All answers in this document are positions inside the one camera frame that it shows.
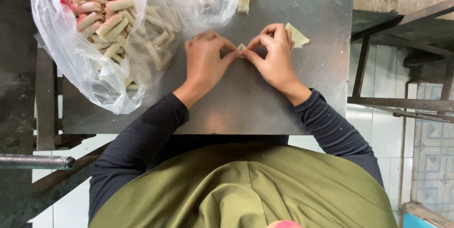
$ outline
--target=hand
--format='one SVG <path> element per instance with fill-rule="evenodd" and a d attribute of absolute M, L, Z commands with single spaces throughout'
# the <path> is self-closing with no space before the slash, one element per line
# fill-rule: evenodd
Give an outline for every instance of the hand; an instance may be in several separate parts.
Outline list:
<path fill-rule="evenodd" d="M 194 36 L 184 43 L 188 61 L 188 76 L 185 83 L 173 92 L 188 109 L 207 94 L 221 80 L 229 65 L 241 53 L 229 40 L 214 31 Z M 221 59 L 221 51 L 230 51 Z"/>
<path fill-rule="evenodd" d="M 252 51 L 260 44 L 268 50 L 265 59 Z M 284 24 L 276 23 L 266 26 L 241 54 L 258 69 L 269 84 L 285 94 L 296 106 L 306 101 L 312 92 L 300 82 L 293 70 L 290 54 L 294 46 L 292 32 L 286 30 Z"/>

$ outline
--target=person's left hand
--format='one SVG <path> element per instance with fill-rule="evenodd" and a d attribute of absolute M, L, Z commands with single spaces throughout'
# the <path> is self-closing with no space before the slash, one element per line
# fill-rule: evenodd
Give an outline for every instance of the person's left hand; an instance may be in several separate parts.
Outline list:
<path fill-rule="evenodd" d="M 221 80 L 229 65 L 241 53 L 229 40 L 216 32 L 194 36 L 184 43 L 188 61 L 188 76 L 185 83 L 173 92 L 189 109 L 197 100 L 207 94 Z M 222 51 L 230 51 L 221 59 Z"/>

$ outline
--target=navy blue sleeve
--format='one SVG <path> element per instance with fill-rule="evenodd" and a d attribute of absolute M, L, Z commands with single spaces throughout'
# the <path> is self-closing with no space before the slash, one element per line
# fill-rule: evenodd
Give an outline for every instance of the navy blue sleeve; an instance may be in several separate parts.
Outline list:
<path fill-rule="evenodd" d="M 171 93 L 139 116 L 109 144 L 94 163 L 88 223 L 117 190 L 145 173 L 150 161 L 170 136 L 188 120 L 188 109 Z"/>
<path fill-rule="evenodd" d="M 301 121 L 327 154 L 356 163 L 383 187 L 380 168 L 372 147 L 315 89 L 308 100 L 295 106 Z"/>

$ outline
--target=tile floor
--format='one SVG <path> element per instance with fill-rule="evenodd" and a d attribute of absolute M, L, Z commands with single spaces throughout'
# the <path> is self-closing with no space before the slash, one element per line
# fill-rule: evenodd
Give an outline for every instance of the tile floor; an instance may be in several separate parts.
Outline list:
<path fill-rule="evenodd" d="M 421 83 L 418 99 L 440 99 L 441 88 Z M 454 220 L 454 124 L 417 119 L 414 142 L 412 200 Z"/>
<path fill-rule="evenodd" d="M 351 96 L 353 82 L 356 74 L 360 44 L 351 46 L 348 93 Z M 401 97 L 405 96 L 405 83 L 408 80 L 407 71 L 402 67 L 404 54 L 398 49 L 387 46 L 373 46 L 370 49 L 366 65 L 366 75 L 361 96 L 363 97 Z M 403 128 L 403 118 L 397 118 L 381 110 L 366 108 L 358 105 L 347 105 L 347 120 L 352 123 L 361 135 L 373 147 L 378 158 L 385 190 L 390 198 L 395 217 L 398 219 L 397 210 L 400 200 L 400 176 L 402 163 L 403 136 L 407 134 Z M 40 152 L 39 154 L 71 155 L 75 158 L 83 156 L 93 149 L 111 141 L 116 135 L 98 135 L 84 140 L 82 145 L 68 151 Z M 323 152 L 312 136 L 291 136 L 289 144 L 313 151 Z M 408 181 L 405 191 L 410 199 L 411 154 L 404 157 L 403 177 Z M 51 171 L 34 170 L 33 180 L 37 180 Z M 432 180 L 432 187 L 442 185 L 442 181 Z M 88 222 L 88 180 L 79 185 L 75 190 L 49 207 L 33 220 L 34 228 L 82 228 Z"/>

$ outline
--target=stainless steel table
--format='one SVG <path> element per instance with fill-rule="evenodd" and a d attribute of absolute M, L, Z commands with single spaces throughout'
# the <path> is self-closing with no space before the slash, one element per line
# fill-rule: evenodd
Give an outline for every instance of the stainless steel table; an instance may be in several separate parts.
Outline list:
<path fill-rule="evenodd" d="M 270 23 L 290 22 L 310 43 L 296 48 L 292 62 L 299 79 L 319 90 L 345 115 L 353 0 L 251 0 L 249 15 L 236 14 L 218 33 L 235 45 L 249 41 Z M 173 58 L 159 86 L 129 115 L 114 115 L 64 83 L 65 133 L 120 133 L 128 124 L 177 89 L 186 78 L 183 49 Z M 235 61 L 217 86 L 190 109 L 178 134 L 308 134 L 291 103 L 263 80 L 246 60 Z"/>

